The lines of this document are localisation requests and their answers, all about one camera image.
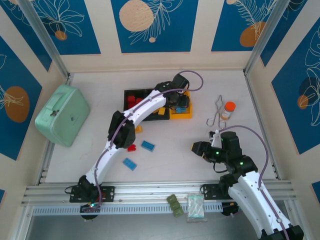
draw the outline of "white floor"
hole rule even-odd
[[[208,141],[207,118],[214,117],[215,101],[236,103],[227,126],[245,125],[261,133],[252,100],[242,71],[198,71],[204,86],[191,92],[192,119],[142,122],[143,133],[136,135],[137,151],[122,151],[105,177],[105,182],[163,182],[218,180],[222,174],[213,171],[213,165],[191,152],[194,142]],[[91,113],[71,147],[55,145],[47,183],[75,183],[93,166],[106,144],[109,124],[115,111],[123,110],[124,90],[153,88],[157,83],[171,81],[178,71],[122,71],[76,73],[72,86],[79,88],[91,106]],[[200,85],[192,73],[183,74],[190,81],[190,89]],[[251,132],[235,128],[243,154],[250,156],[261,171],[266,154],[258,138]],[[143,140],[155,144],[153,152],[143,149]],[[125,158],[137,164],[131,171],[123,164]],[[225,169],[218,165],[217,170]],[[274,179],[271,164],[264,179]]]

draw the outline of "beige circle illustration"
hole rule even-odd
[[[148,29],[154,22],[151,8],[141,0],[130,0],[120,9],[119,17],[125,29],[140,32]]]
[[[154,37],[150,37],[149,42],[153,44],[154,42],[156,42],[156,39]]]
[[[226,0],[227,4],[235,4],[238,0]]]

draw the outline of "red toy brick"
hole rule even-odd
[[[135,96],[128,96],[127,98],[128,103],[134,104],[136,102],[136,97]]]
[[[136,149],[136,145],[132,144],[130,147],[127,148],[128,152],[134,152]]]
[[[136,104],[133,102],[128,102],[128,109],[131,109],[135,106]]]
[[[137,98],[137,99],[135,100],[135,103],[138,104],[138,103],[140,103],[142,100],[143,100],[143,98]]]

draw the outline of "green block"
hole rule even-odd
[[[174,203],[174,202],[176,202],[177,201],[177,197],[176,197],[176,195],[171,195],[171,196],[168,196],[167,198],[166,198],[166,200],[167,200],[167,202],[169,203],[169,204],[172,204],[172,203]]]
[[[182,209],[182,207],[179,207],[178,209],[173,211],[173,215],[175,218],[178,218],[180,216],[182,216],[184,213],[184,210]]]
[[[176,210],[176,209],[178,209],[180,207],[181,206],[180,206],[180,203],[178,201],[175,201],[175,202],[170,204],[170,208],[171,208],[172,211],[174,211],[174,210]]]

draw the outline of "yellow container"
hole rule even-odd
[[[182,113],[177,113],[176,110],[170,108],[170,119],[192,119],[192,102],[190,92],[186,91],[184,95],[187,95],[190,99],[189,107]]]

